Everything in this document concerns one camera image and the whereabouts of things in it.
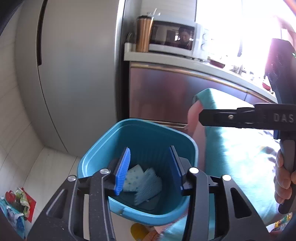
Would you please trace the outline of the person's right hand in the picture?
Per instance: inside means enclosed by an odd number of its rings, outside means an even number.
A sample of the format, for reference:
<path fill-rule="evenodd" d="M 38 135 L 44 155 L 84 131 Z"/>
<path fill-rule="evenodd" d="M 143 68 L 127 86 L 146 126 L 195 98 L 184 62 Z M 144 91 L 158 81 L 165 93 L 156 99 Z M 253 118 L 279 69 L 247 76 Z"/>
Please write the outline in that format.
<path fill-rule="evenodd" d="M 278 151 L 276 156 L 276 166 L 275 166 L 275 177 L 274 186 L 275 194 L 274 198 L 277 203 L 283 204 L 284 201 L 290 199 L 292 196 L 291 184 L 295 184 L 295 172 L 290 173 L 284 167 L 284 159 L 281 150 Z"/>

